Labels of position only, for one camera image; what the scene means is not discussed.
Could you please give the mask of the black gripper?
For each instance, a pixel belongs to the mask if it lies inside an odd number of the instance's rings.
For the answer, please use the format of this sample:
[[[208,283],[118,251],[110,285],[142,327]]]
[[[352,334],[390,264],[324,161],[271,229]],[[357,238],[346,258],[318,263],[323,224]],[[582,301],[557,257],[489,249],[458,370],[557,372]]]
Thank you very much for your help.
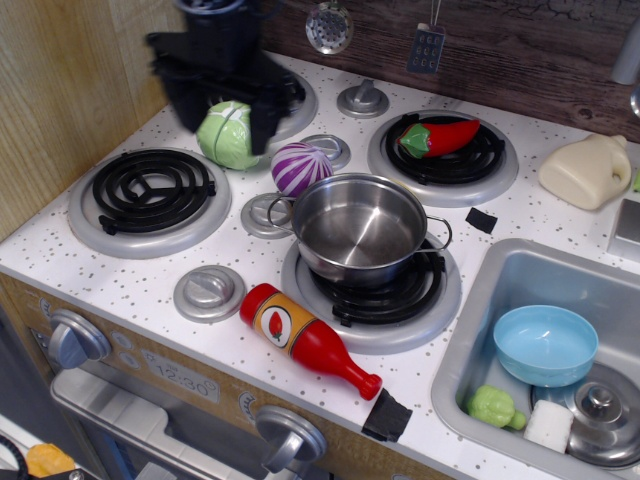
[[[258,9],[183,9],[182,32],[153,32],[152,68],[182,126],[195,133],[219,98],[250,105],[253,155],[265,152],[295,101],[292,73],[261,48]]]

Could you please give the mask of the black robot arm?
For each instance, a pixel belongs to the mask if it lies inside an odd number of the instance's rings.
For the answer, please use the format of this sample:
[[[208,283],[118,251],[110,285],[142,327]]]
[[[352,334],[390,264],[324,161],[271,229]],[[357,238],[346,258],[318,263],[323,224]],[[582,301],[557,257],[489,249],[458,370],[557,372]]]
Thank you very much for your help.
[[[216,99],[250,107],[254,155],[265,152],[280,121],[306,97],[292,73],[261,48],[258,1],[177,1],[186,30],[153,32],[152,69],[181,124],[198,130]]]

